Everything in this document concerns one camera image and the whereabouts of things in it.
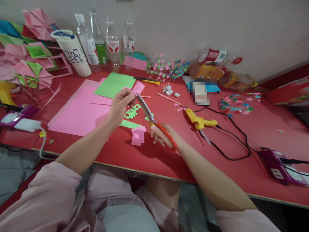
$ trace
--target yellow glue gun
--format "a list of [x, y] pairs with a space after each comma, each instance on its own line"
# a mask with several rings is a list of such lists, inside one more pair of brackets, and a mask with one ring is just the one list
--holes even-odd
[[207, 121], [202, 117], [196, 116], [194, 111], [190, 110], [186, 107], [186, 113], [190, 119], [190, 121], [194, 124], [197, 130], [203, 129], [205, 126], [216, 126], [218, 122], [216, 120]]

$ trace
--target white tumbler with lid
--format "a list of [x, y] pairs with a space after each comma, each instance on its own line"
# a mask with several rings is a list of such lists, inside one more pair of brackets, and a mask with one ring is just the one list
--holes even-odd
[[73, 65], [78, 75], [87, 77], [91, 75], [91, 69], [78, 38], [69, 30], [56, 30], [51, 33], [63, 50], [65, 57]]

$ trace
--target confetti pile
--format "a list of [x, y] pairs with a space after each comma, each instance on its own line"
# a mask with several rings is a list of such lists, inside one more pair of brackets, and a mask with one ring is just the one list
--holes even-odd
[[176, 62], [165, 62], [164, 54], [155, 55], [151, 62], [148, 62], [146, 72], [149, 78], [165, 82], [168, 78], [175, 80], [181, 77], [188, 69], [189, 62], [186, 59]]
[[232, 94], [220, 99], [219, 109], [229, 117], [235, 114], [248, 115], [255, 110], [257, 104], [260, 103], [260, 99], [261, 93]]
[[133, 119], [133, 118], [135, 118], [135, 116], [137, 115], [136, 111], [137, 111], [138, 109], [140, 109], [140, 108], [141, 108], [141, 106], [140, 106], [139, 104], [136, 104], [136, 105], [133, 107], [133, 109], [129, 109], [129, 110], [126, 112], [125, 118], [126, 118], [126, 119]]

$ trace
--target power cord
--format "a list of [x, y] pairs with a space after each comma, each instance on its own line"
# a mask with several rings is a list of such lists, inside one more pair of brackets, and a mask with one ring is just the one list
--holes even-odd
[[[216, 126], [217, 128], [219, 128], [219, 129], [221, 129], [221, 130], [223, 130], [223, 131], [226, 131], [226, 132], [232, 134], [233, 136], [235, 136], [236, 139], [237, 139], [240, 143], [242, 143], [242, 144], [246, 147], [246, 149], [248, 150], [248, 155], [246, 155], [245, 157], [241, 157], [241, 158], [238, 158], [238, 159], [231, 159], [231, 158], [227, 157], [227, 156], [223, 153], [223, 151], [222, 151], [215, 143], [213, 143], [212, 141], [210, 141], [211, 144], [214, 145], [215, 148], [216, 148], [225, 158], [227, 158], [228, 160], [231, 160], [231, 161], [238, 161], [238, 160], [243, 160], [243, 159], [249, 158], [249, 157], [252, 155], [251, 150], [252, 150], [252, 151], [255, 151], [256, 153], [258, 153], [258, 151], [254, 150], [252, 147], [249, 146], [247, 135], [236, 125], [236, 123], [233, 121], [232, 118], [230, 118], [230, 117], [229, 117], [227, 114], [225, 114], [225, 113], [215, 111], [215, 110], [213, 110], [213, 109], [211, 109], [211, 108], [209, 108], [209, 107], [204, 107], [204, 108], [202, 108], [202, 109], [200, 109], [200, 110], [198, 110], [198, 111], [194, 111], [194, 112], [195, 112], [195, 113], [196, 113], [196, 112], [200, 112], [200, 111], [202, 111], [202, 110], [204, 110], [204, 109], [208, 109], [208, 110], [211, 110], [211, 111], [213, 111], [213, 112], [215, 112], [215, 113], [225, 115], [225, 116], [228, 117], [228, 119], [232, 122], [232, 124], [245, 136], [245, 143], [244, 143], [244, 142], [242, 142], [236, 135], [234, 135], [232, 132], [223, 129], [223, 128], [220, 127], [219, 125]], [[264, 155], [263, 155], [263, 157], [264, 157], [264, 158], [267, 158], [267, 159], [269, 159], [269, 160], [272, 160], [273, 162], [278, 163], [279, 165], [283, 166], [284, 168], [286, 168], [286, 169], [288, 169], [288, 170], [290, 170], [290, 171], [293, 171], [293, 172], [298, 173], [298, 174], [303, 175], [303, 176], [309, 176], [309, 175], [306, 175], [306, 174], [297, 172], [297, 171], [295, 171], [295, 170], [293, 170], [293, 169], [291, 169], [291, 168], [289, 168], [289, 167], [283, 165], [282, 163], [280, 163], [280, 162], [278, 162], [278, 161], [276, 161], [276, 160], [274, 160], [274, 159], [272, 159], [272, 158], [270, 158], [270, 157], [268, 157], [268, 156], [264, 156]], [[292, 159], [292, 160], [291, 160], [291, 159], [288, 159], [288, 160], [290, 160], [291, 162], [294, 162], [294, 163], [307, 163], [307, 164], [309, 164], [309, 162], [307, 162], [307, 161], [302, 161], [302, 160], [295, 160], [295, 159]]]

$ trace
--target green label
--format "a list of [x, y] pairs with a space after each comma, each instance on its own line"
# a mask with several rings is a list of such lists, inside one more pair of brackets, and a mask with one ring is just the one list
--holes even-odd
[[102, 64], [107, 63], [107, 55], [106, 55], [106, 49], [105, 44], [96, 44], [96, 49], [98, 52], [99, 61]]

